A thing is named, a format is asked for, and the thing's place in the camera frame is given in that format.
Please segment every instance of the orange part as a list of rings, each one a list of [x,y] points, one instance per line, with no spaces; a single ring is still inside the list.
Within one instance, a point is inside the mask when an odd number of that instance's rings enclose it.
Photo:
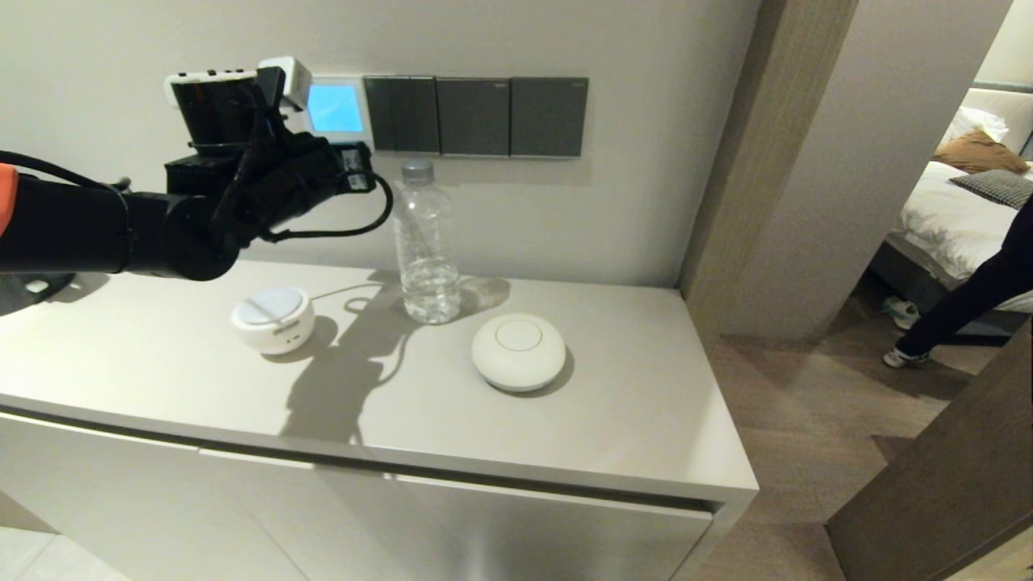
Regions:
[[[14,196],[18,194],[18,170],[0,163],[0,236],[14,215]]]

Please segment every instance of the cabinet top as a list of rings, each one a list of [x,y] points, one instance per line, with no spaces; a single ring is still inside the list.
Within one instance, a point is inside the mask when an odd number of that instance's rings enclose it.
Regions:
[[[0,406],[121,428],[715,500],[757,489],[674,289],[467,278],[444,326],[411,320],[398,274],[241,262],[205,283],[81,275],[0,317]],[[267,286],[314,298],[312,339],[263,357],[229,314]],[[470,343],[488,319],[552,322],[568,364],[501,393]]]

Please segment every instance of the brown pillow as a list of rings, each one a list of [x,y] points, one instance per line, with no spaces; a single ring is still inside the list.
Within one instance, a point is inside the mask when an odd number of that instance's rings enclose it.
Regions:
[[[940,146],[933,155],[933,161],[953,165],[969,174],[990,170],[1007,170],[1015,174],[1025,174],[1030,169],[1022,157],[1011,153],[1007,147],[995,142],[979,129],[972,129],[957,140]]]

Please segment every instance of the person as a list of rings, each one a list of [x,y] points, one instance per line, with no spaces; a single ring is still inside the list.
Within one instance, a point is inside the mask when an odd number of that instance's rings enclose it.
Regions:
[[[928,361],[933,347],[972,319],[1030,290],[1033,290],[1033,204],[1027,201],[1015,214],[1001,250],[919,318],[882,356],[882,361],[894,368]]]

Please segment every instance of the white bedsheet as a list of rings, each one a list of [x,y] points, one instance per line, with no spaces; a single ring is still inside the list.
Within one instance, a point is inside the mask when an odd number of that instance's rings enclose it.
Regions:
[[[896,231],[925,250],[958,280],[1001,249],[1016,210],[950,183],[965,172],[931,161],[901,211]],[[1033,174],[1027,173],[1027,179]],[[1006,301],[1002,310],[1033,313],[1033,292]]]

